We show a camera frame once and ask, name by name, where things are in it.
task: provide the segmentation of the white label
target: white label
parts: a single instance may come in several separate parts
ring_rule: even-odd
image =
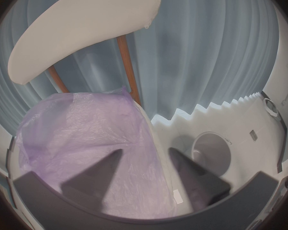
[[[183,202],[183,200],[182,200],[182,198],[180,196],[179,191],[178,190],[174,190],[173,193],[174,193],[174,198],[175,198],[176,203],[177,204],[181,204]]]

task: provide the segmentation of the plastic bag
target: plastic bag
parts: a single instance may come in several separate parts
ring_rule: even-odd
[[[22,173],[36,172],[60,193],[63,182],[121,148],[102,211],[137,219],[176,211],[147,122],[125,87],[50,96],[26,114],[16,144]]]

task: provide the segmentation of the round bin opening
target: round bin opening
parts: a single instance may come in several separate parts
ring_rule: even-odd
[[[191,156],[196,163],[217,176],[228,170],[231,161],[228,143],[214,132],[204,132],[195,139]]]

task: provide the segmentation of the pleated curtain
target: pleated curtain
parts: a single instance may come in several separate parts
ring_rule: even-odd
[[[23,86],[7,72],[17,40],[56,1],[18,0],[0,25],[0,124],[11,135],[30,108],[60,92],[47,71]],[[151,26],[127,41],[143,108],[150,118],[170,120],[177,108],[192,113],[196,104],[261,91],[277,54],[278,21],[270,0],[162,0]],[[81,49],[55,68],[70,92],[129,88],[116,39]]]

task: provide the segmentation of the plastic wrinkle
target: plastic wrinkle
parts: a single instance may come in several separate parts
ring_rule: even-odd
[[[64,181],[121,148],[102,212],[136,219],[176,212],[149,126],[125,87],[50,96],[26,114],[16,143],[22,173],[36,172],[60,193]]]

